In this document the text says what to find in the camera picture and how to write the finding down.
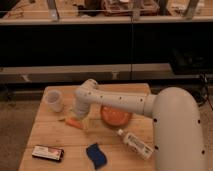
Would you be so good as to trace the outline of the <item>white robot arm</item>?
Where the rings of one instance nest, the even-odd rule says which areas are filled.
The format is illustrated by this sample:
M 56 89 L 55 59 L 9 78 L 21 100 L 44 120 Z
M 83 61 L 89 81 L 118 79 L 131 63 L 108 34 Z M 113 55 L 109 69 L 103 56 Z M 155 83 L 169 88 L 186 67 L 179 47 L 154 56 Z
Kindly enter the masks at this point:
M 74 90 L 73 111 L 85 118 L 90 106 L 101 104 L 153 120 L 155 171 L 208 171 L 199 107 L 179 87 L 158 94 L 103 91 L 94 79 Z

